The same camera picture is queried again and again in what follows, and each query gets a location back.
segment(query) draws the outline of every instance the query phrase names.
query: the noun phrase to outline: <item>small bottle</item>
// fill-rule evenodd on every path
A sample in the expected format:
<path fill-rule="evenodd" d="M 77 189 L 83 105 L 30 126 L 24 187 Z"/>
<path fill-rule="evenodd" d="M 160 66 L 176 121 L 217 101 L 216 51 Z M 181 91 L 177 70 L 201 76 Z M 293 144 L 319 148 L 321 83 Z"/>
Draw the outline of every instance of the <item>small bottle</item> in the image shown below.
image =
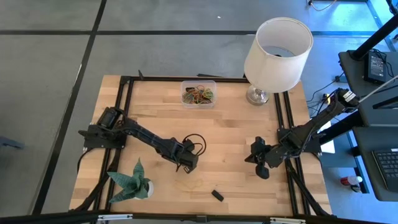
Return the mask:
<path fill-rule="evenodd" d="M 363 181 L 362 177 L 357 177 L 357 176 L 343 177 L 340 179 L 341 184 L 343 184 L 344 186 L 358 185 L 362 181 Z"/>

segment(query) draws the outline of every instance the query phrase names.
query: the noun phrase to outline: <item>clear plastic container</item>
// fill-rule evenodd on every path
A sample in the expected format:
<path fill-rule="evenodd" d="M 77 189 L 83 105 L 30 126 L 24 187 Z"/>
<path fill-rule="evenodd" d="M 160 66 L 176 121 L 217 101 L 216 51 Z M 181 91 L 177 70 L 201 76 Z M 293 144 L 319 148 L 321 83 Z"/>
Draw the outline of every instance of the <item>clear plastic container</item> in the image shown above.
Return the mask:
<path fill-rule="evenodd" d="M 186 88 L 199 88 L 199 89 L 210 89 L 213 92 L 211 103 L 186 103 L 184 102 L 184 94 L 187 92 Z M 183 81 L 181 82 L 181 103 L 186 108 L 212 108 L 217 100 L 217 86 L 216 82 L 212 80 L 201 80 L 201 81 Z"/>

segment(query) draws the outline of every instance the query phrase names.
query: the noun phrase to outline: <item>white pot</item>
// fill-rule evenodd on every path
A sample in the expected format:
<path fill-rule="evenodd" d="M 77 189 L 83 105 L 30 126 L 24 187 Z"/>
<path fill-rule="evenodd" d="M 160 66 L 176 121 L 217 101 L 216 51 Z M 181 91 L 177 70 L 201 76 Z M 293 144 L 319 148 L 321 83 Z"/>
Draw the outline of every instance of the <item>white pot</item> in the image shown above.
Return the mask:
<path fill-rule="evenodd" d="M 149 181 L 148 186 L 149 186 L 149 189 L 148 189 L 148 197 L 147 198 L 149 198 L 150 196 L 152 196 L 152 194 L 154 194 L 154 183 L 152 183 L 152 181 Z"/>

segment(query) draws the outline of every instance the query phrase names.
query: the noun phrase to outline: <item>keyboard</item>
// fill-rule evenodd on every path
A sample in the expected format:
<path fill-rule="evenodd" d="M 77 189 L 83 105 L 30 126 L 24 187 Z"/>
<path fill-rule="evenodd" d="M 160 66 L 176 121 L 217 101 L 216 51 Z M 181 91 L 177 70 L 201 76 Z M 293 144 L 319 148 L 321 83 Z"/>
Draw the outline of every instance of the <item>keyboard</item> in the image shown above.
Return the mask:
<path fill-rule="evenodd" d="M 398 192 L 398 149 L 372 151 L 387 189 Z"/>

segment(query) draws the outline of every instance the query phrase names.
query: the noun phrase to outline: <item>white cable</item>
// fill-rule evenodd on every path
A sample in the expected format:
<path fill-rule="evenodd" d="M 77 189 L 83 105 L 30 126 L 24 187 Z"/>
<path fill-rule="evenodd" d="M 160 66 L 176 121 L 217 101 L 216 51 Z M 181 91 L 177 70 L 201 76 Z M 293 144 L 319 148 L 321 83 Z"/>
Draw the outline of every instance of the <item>white cable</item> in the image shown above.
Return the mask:
<path fill-rule="evenodd" d="M 370 92 L 368 95 L 366 95 L 364 98 L 360 99 L 359 103 L 361 103 L 362 101 L 366 100 L 369 96 L 373 95 L 373 93 L 379 91 L 381 88 L 385 87 L 388 83 L 394 81 L 396 78 L 398 78 L 398 75 L 394 76 L 394 78 L 391 78 L 390 80 L 388 80 L 388 82 L 384 83 L 383 85 L 379 86 L 377 89 L 373 90 L 372 92 Z"/>
<path fill-rule="evenodd" d="M 337 0 L 334 0 L 332 3 L 330 3 L 330 5 L 328 5 L 327 7 L 324 7 L 323 9 L 317 9 L 317 8 L 313 5 L 312 2 L 311 2 L 311 6 L 312 6 L 316 11 L 320 12 L 320 11 L 323 11 L 323 10 L 329 8 L 329 7 L 330 7 L 331 5 L 333 5 L 335 2 L 337 2 Z"/>

